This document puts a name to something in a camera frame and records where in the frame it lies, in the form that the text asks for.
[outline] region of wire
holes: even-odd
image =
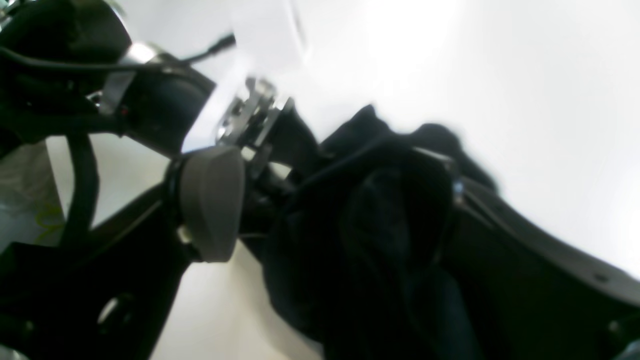
[[[79,63],[63,63],[58,61],[49,61],[38,58],[24,56],[6,47],[0,47],[0,56],[18,63],[25,67],[34,69],[53,70],[62,72],[118,72],[118,71],[159,71],[171,67],[185,67],[192,63],[202,61],[210,56],[220,53],[236,44],[236,38],[233,34],[229,34],[221,38],[213,46],[208,48],[206,52],[186,58],[183,60],[171,61],[166,63],[146,63],[134,65],[122,64],[79,64]]]
[[[74,194],[60,246],[68,247],[86,241],[98,201],[100,178],[91,140],[86,134],[68,135],[67,142],[74,166]]]
[[[250,234],[238,234],[238,238],[244,239],[266,239],[267,234],[250,233]]]
[[[18,134],[27,142],[54,135],[109,133],[124,135],[124,125],[114,115],[39,115],[18,113],[0,117],[0,127]]]

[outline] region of white backdrop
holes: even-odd
[[[306,68],[270,78],[296,99],[319,140],[370,102],[397,131],[437,120],[462,137],[503,197],[535,224],[640,276],[640,3],[296,3],[312,56]],[[230,30],[219,0],[121,4],[138,39],[178,57]],[[197,68],[217,79],[233,56]],[[92,139],[102,179],[99,221],[158,182],[166,159],[127,139]],[[48,144],[66,202],[66,145]],[[155,359],[314,354],[270,311],[259,266],[240,246],[231,264],[189,269]]]

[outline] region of robotic arm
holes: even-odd
[[[249,97],[229,104],[216,146],[180,151],[216,88],[189,64],[232,46],[233,36],[178,60],[132,43],[103,0],[15,0],[0,11],[0,28],[0,156],[22,143],[66,136],[76,182],[58,248],[13,243],[0,255],[0,343],[31,360],[146,359],[189,264],[227,261],[236,239],[267,234],[296,189],[333,155],[318,146],[293,100],[260,79],[248,79]],[[99,178],[90,133],[129,136],[172,159],[161,184],[93,230]],[[252,155],[243,156],[243,150]],[[414,149],[409,160],[429,185],[417,186],[438,190],[433,199],[455,215],[443,218],[463,219],[463,230],[451,232],[462,240],[446,244],[443,254],[445,244],[436,248],[461,282],[465,301],[470,308],[502,304],[494,312],[477,312],[478,329],[488,314],[496,323],[531,314],[508,306],[517,296],[501,297],[509,284],[480,276],[463,241],[469,229],[476,237],[501,233],[517,244],[504,248],[527,249],[520,253],[522,263],[543,258],[553,264],[546,274],[570,274],[566,281],[580,284],[580,296],[568,293],[563,301],[592,297],[606,305],[582,325],[559,321],[558,331],[590,336],[601,320],[604,331],[607,321],[640,306],[634,279],[540,231],[495,193],[462,178],[450,159]],[[280,176],[270,163],[291,171]],[[465,278],[473,281],[465,285]],[[580,314],[575,308],[554,314],[573,316],[574,310]],[[635,339],[635,320],[615,324],[608,332],[618,345]],[[527,331],[535,327],[522,327],[527,329],[504,334],[516,350],[526,350],[533,339]],[[483,344],[491,342],[483,336]]]

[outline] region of dark fabric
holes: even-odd
[[[452,197],[429,194],[429,174],[407,162],[432,131],[434,149],[464,155],[444,127],[401,136],[361,110],[322,144],[329,164],[297,189],[260,250],[273,307],[327,359],[483,358],[456,281],[435,265],[451,204],[433,199]],[[493,186],[475,165],[462,172]]]

